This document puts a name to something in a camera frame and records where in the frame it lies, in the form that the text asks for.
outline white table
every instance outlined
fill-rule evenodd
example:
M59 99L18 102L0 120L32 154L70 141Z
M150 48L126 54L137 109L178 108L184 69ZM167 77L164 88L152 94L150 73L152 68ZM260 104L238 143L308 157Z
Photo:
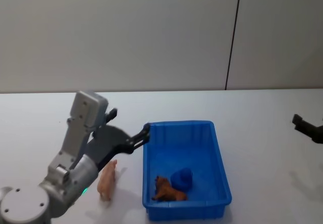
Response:
M222 220L189 223L322 223L323 145L294 130L295 113L322 125L323 90L102 93L129 134L146 122L211 120L233 201ZM73 93L0 95L0 184L37 185L62 145ZM112 203L95 182L53 223L149 223L141 203L142 149L117 155Z

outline brown dog figurine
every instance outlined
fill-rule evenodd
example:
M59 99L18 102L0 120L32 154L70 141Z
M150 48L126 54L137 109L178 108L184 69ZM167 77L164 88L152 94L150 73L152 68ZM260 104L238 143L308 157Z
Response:
M104 169L97 184L97 191L100 193L102 200L111 200L114 183L116 181L116 168L117 160L109 162Z
M187 195L181 191L172 188L167 178L157 176L155 181L157 194L154 197L152 197L152 200L187 200Z

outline blue plastic bin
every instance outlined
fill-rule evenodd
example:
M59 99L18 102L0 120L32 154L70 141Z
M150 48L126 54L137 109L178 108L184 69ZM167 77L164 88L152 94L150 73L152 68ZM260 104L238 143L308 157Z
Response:
M158 202L156 176L167 177L184 167L193 172L187 201ZM220 218L232 196L219 145L210 121L152 123L143 149L142 203L150 220Z

